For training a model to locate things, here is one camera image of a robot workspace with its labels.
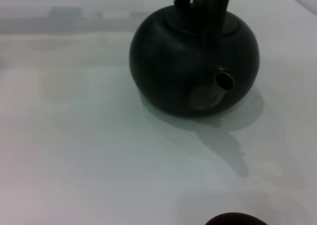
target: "teapot spout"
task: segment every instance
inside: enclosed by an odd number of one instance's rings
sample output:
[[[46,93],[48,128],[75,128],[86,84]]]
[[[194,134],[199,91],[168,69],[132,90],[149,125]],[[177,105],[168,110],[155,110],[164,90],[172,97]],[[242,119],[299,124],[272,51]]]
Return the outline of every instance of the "teapot spout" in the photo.
[[[235,81],[226,72],[215,75],[213,84],[201,84],[194,87],[189,94],[189,105],[196,111],[212,109],[223,97],[234,89]]]

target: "table surface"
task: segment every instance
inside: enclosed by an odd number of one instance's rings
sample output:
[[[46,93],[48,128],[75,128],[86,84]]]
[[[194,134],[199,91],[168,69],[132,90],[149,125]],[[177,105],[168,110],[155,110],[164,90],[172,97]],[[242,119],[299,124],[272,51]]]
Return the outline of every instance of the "table surface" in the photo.
[[[142,1],[131,9],[172,2]],[[242,212],[317,224],[317,17],[294,0],[229,10],[257,36],[260,72],[241,103],[199,120],[140,97],[128,67],[139,19],[117,32],[1,35],[0,223],[204,225]]]

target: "cup rim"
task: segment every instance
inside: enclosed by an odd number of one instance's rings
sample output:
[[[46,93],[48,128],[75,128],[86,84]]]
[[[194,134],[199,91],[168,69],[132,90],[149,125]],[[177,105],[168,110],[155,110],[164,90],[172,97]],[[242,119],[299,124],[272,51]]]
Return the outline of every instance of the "cup rim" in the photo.
[[[248,222],[246,225],[267,225],[265,222],[260,219],[243,213],[224,213],[212,218],[206,225],[227,225],[225,224],[224,219],[233,219],[233,218],[245,219]]]

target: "teapot handle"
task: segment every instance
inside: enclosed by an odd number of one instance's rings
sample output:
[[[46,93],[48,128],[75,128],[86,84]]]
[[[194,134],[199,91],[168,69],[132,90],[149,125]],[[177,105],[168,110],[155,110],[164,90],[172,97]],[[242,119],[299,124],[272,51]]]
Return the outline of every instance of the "teapot handle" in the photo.
[[[229,0],[213,0],[211,11],[211,28],[221,38],[223,23],[227,12]]]
[[[178,8],[189,7],[191,0],[175,0],[174,4]],[[213,0],[212,11],[211,11],[211,28],[221,35],[224,18],[226,15],[229,0]]]

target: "black teapot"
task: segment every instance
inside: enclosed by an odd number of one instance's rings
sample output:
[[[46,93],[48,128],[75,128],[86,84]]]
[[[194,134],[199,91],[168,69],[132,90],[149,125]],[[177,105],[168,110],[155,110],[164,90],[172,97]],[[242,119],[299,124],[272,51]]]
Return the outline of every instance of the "black teapot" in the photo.
[[[229,0],[175,0],[137,30],[130,70],[142,94],[179,116],[207,116],[240,101],[260,64],[257,40]]]

